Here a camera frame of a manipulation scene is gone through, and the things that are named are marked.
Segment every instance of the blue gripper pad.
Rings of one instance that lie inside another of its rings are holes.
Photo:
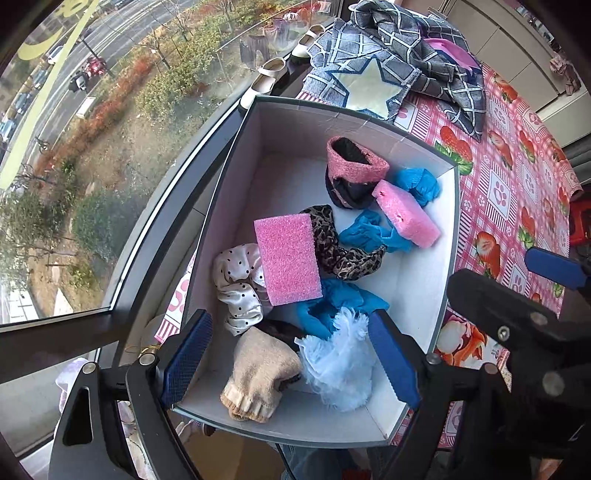
[[[372,313],[368,323],[369,340],[400,401],[416,410],[421,403],[418,393],[417,373],[402,354],[402,350],[390,335],[382,319]]]
[[[530,272],[571,290],[584,287],[587,281],[579,262],[537,247],[525,253],[525,266]]]
[[[183,399],[212,335],[212,317],[203,311],[164,371],[160,401],[166,408],[171,408],[173,403]]]

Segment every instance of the leopard print scarf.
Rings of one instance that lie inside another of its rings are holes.
[[[386,246],[381,245],[371,253],[360,248],[339,246],[339,236],[335,229],[330,205],[315,205],[301,211],[308,213],[312,220],[314,247],[319,265],[327,273],[340,280],[358,280],[375,272],[381,265]]]

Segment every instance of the white fluffy fabric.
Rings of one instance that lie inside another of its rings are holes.
[[[302,374],[322,402],[339,411],[367,403],[376,362],[368,339],[368,317],[342,307],[335,316],[336,331],[328,340],[308,335],[295,339],[300,346]]]

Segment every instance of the pink sponge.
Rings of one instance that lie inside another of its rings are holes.
[[[427,248],[441,235],[439,228],[409,192],[380,180],[372,195],[401,237]]]
[[[308,213],[255,220],[255,233],[271,305],[321,298]]]

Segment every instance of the window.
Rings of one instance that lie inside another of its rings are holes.
[[[181,150],[257,67],[338,8],[65,0],[0,79],[2,322],[108,305],[124,247]]]
[[[71,373],[63,378],[75,380],[77,369],[94,357],[95,352],[91,352],[75,363],[74,359],[68,360],[0,384],[0,432],[15,455],[19,456],[53,435],[61,415],[62,389],[56,384],[57,377],[72,364]]]

